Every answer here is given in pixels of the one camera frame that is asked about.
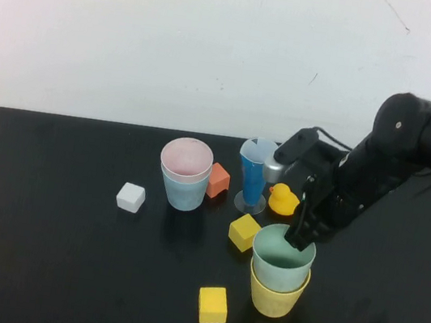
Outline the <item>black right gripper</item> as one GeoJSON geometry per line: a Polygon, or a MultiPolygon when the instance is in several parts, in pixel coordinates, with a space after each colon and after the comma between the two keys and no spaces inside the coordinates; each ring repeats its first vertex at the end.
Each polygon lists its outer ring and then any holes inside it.
{"type": "Polygon", "coordinates": [[[341,164],[348,154],[323,143],[302,157],[311,175],[284,234],[293,248],[303,251],[312,243],[328,242],[395,188],[397,159],[358,151],[353,163],[341,164]]]}

